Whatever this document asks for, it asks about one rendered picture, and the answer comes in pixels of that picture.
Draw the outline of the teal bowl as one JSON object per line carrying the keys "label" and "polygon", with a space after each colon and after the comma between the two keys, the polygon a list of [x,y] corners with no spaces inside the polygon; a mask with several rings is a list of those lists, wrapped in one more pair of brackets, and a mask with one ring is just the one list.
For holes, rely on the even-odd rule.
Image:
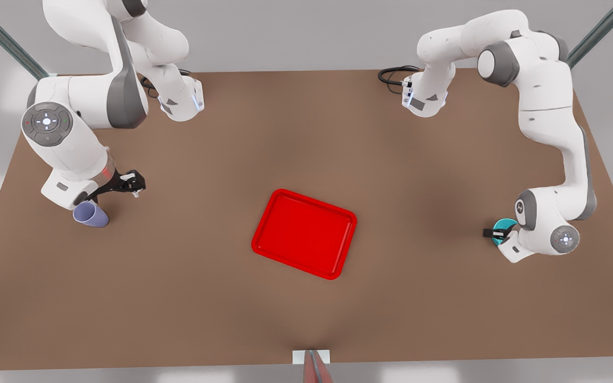
{"label": "teal bowl", "polygon": [[[504,218],[501,220],[498,220],[493,228],[508,228],[509,226],[514,226],[516,227],[518,225],[518,221],[513,220],[513,219],[509,219],[509,218]],[[494,242],[494,244],[496,246],[500,245],[502,242],[504,242],[504,239],[494,239],[492,238],[492,241]]]}

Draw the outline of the purple cup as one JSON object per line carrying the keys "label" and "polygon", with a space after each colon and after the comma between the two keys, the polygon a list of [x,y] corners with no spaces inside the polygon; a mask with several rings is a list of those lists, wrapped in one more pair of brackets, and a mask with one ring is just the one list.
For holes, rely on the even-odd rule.
{"label": "purple cup", "polygon": [[86,226],[103,228],[109,223],[109,216],[93,201],[83,201],[72,212],[78,223]]}

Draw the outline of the red rectangular tray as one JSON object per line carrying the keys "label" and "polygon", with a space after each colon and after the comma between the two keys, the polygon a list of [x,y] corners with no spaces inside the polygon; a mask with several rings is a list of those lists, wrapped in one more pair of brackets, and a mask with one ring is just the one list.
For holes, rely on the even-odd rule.
{"label": "red rectangular tray", "polygon": [[344,266],[353,212],[287,190],[273,191],[251,241],[253,252],[326,280]]}

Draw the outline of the silver frame post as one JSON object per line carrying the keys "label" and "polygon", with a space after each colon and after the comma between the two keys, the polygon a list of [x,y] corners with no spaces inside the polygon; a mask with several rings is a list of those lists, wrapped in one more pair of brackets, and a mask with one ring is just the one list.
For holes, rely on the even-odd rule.
{"label": "silver frame post", "polygon": [[49,73],[42,68],[0,25],[0,47],[14,58],[36,80],[49,77]]}
{"label": "silver frame post", "polygon": [[318,351],[304,352],[303,383],[334,383]]}
{"label": "silver frame post", "polygon": [[599,20],[591,31],[570,51],[567,64],[574,68],[594,46],[596,46],[608,32],[613,29],[613,7]]}

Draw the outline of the white post foot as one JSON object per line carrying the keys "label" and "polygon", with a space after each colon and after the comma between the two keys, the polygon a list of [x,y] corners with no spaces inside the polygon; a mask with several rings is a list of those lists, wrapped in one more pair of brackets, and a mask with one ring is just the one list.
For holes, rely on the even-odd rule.
{"label": "white post foot", "polygon": [[[293,364],[304,364],[305,356],[309,355],[310,351],[292,351],[292,363]],[[329,349],[319,349],[318,351],[313,351],[314,354],[319,354],[321,360],[325,364],[330,364],[330,350]]]}

